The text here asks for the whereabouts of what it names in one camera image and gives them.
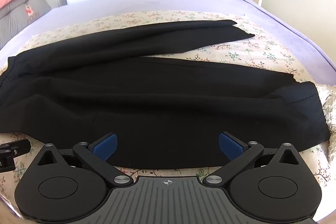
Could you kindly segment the black pants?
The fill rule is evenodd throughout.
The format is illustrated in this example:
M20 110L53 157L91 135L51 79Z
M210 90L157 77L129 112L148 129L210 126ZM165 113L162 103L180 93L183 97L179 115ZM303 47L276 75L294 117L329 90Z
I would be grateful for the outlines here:
M304 151L330 133L314 83L242 65L172 58L250 39L231 20L148 24L24 51L1 74L1 132L69 148L108 133L108 163L175 169L228 163L228 132Z

